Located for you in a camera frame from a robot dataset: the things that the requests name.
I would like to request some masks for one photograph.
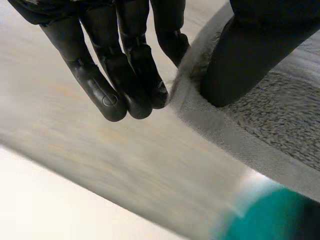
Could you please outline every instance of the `robotic hand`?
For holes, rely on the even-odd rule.
[[[73,76],[103,116],[136,119],[165,106],[168,92],[146,42],[149,0],[8,0],[31,24],[40,25]],[[157,39],[178,66],[187,48],[185,0],[151,0]],[[94,63],[81,24],[110,82]],[[124,52],[119,44],[118,26]]]

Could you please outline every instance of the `teal object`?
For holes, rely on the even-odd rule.
[[[229,216],[225,233],[212,240],[293,240],[308,201],[284,187],[269,192],[249,206],[243,216]]]

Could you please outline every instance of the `blurred surface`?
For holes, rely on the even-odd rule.
[[[190,42],[224,2],[187,0],[182,31]],[[150,221],[207,240],[247,168],[170,108],[106,121],[38,26],[7,1],[0,16],[1,143]],[[170,88],[176,69],[158,46],[152,14],[147,41]]]
[[[0,239],[185,239],[1,146],[0,187]]]

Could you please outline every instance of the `terry cloth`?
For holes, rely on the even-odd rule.
[[[200,95],[200,82],[233,15],[228,2],[200,31],[181,62],[168,103],[212,144],[320,202],[320,32],[239,101],[215,108]]]

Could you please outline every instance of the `black object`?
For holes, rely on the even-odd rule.
[[[230,2],[235,15],[222,31],[200,87],[201,94],[216,107],[234,103],[248,93],[320,29],[320,1]]]
[[[8,0],[30,23],[40,25],[72,74],[104,117],[148,117],[165,106],[168,92],[146,41],[149,0]],[[178,66],[189,47],[180,33],[185,0],[153,0],[161,48]],[[80,21],[114,89],[95,65]],[[118,24],[125,54],[119,44]]]

